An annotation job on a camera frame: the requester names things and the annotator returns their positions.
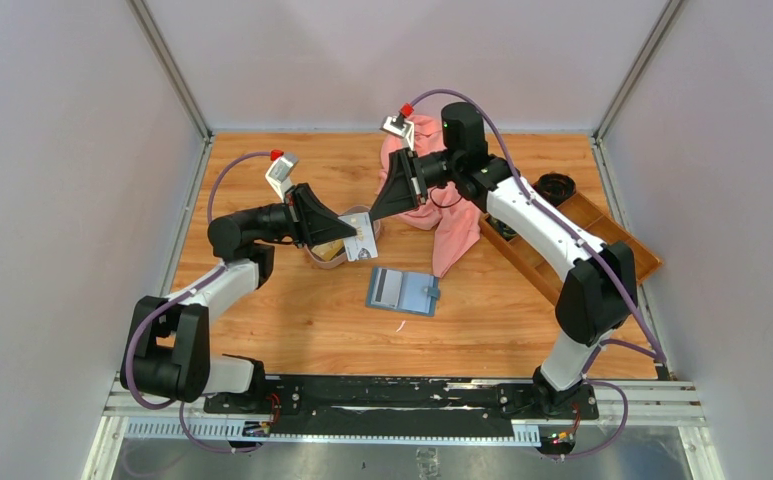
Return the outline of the blue leather card holder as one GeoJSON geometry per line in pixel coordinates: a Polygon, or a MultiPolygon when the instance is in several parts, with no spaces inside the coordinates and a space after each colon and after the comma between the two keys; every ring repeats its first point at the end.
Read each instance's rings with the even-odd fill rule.
{"type": "Polygon", "coordinates": [[[371,303],[371,297],[373,294],[376,272],[380,268],[392,269],[385,267],[374,267],[372,269],[365,300],[365,305],[367,307],[426,317],[432,317],[435,314],[437,302],[441,298],[441,290],[439,288],[440,279],[426,273],[392,269],[403,273],[403,284],[398,307],[384,308],[373,305],[371,303]]]}

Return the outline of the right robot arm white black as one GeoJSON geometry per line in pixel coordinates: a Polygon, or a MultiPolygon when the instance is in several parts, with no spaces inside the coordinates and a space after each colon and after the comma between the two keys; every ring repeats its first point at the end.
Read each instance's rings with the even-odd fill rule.
{"type": "Polygon", "coordinates": [[[555,306],[561,332],[535,370],[529,405],[558,417],[573,403],[602,341],[637,313],[634,253],[608,243],[565,217],[524,179],[507,155],[492,154],[486,117],[470,102],[441,110],[444,146],[420,155],[414,148],[412,107],[387,116],[381,129],[401,140],[389,156],[385,182],[370,210],[378,220],[414,210],[432,187],[453,184],[460,197],[502,221],[546,260],[562,282],[555,306]]]}

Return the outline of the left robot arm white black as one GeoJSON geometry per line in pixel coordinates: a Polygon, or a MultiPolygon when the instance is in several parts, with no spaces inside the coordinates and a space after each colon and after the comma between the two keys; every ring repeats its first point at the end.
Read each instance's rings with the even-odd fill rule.
{"type": "Polygon", "coordinates": [[[152,410],[230,393],[241,411],[260,411],[269,390],[262,363],[242,356],[212,356],[211,324],[268,281],[276,246],[313,247],[356,234],[356,228],[320,202],[306,183],[293,186],[280,203],[211,220],[207,235],[218,264],[177,292],[137,302],[121,385],[139,405],[152,410]]]}

